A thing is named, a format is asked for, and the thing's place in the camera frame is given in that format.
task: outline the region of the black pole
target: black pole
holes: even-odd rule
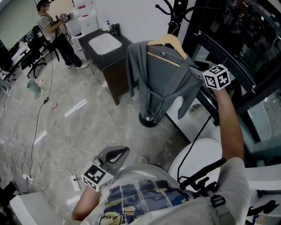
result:
[[[188,0],[175,0],[173,7],[173,20],[169,23],[168,33],[178,36],[184,12],[187,9]]]

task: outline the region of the man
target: man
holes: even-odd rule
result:
[[[49,9],[50,4],[48,0],[41,0],[37,4],[39,14],[38,26],[42,30],[43,35],[59,50],[68,68],[71,68],[73,65],[76,69],[86,68],[88,64],[82,63],[81,59],[74,53],[72,46],[59,29],[60,25],[68,22],[68,19],[54,23],[52,17],[47,13]]]
[[[215,94],[227,162],[220,169],[218,191],[209,194],[222,196],[223,208],[214,208],[210,195],[193,199],[193,192],[181,191],[179,183],[163,169],[139,164],[121,170],[102,190],[102,197],[87,187],[72,221],[65,221],[65,225],[245,224],[250,190],[244,171],[243,136],[228,93],[223,89]]]

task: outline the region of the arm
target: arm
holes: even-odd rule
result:
[[[214,91],[220,114],[220,137],[223,157],[227,162],[221,167],[217,195],[225,198],[225,205],[236,224],[244,224],[250,205],[251,193],[245,177],[243,160],[244,141],[238,117],[225,89]]]
[[[62,25],[62,23],[63,23],[63,21],[60,20],[60,21],[59,21],[58,23],[56,23],[55,25],[49,24],[49,25],[45,28],[45,30],[46,30],[46,32],[48,32],[48,33],[52,33],[52,32],[54,32],[57,28],[59,28],[60,25]]]
[[[100,192],[96,192],[87,186],[81,199],[72,212],[71,219],[83,221],[95,209],[95,207],[97,207],[100,197]]]
[[[225,89],[214,90],[220,115],[220,138],[223,157],[229,160],[238,157],[243,160],[244,140],[232,101]]]

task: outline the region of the hand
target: hand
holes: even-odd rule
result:
[[[69,21],[69,18],[66,17],[65,19],[62,20],[63,23],[67,23]]]
[[[225,93],[227,93],[227,91],[225,90],[225,88],[221,89],[221,90],[216,90],[216,89],[212,89],[212,91],[214,92],[216,97],[219,97]]]

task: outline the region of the toilet seat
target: toilet seat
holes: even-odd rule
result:
[[[169,168],[168,173],[177,180],[177,170],[178,167],[184,158],[184,156],[187,154],[188,150],[190,149],[192,143],[189,144],[187,147],[185,147],[175,158],[172,165]],[[195,173],[197,173],[202,168],[220,160],[222,157],[222,148],[221,144],[213,139],[210,138],[203,138],[199,139],[195,142],[195,144],[192,147],[192,150],[189,152],[188,156],[186,157],[184,163],[182,164],[180,168],[180,176],[186,176],[191,177]],[[207,174],[207,176],[210,178],[206,182],[206,186],[214,181],[217,181],[220,173],[220,168],[217,168],[210,173]],[[195,190],[188,186],[187,190],[194,191]]]

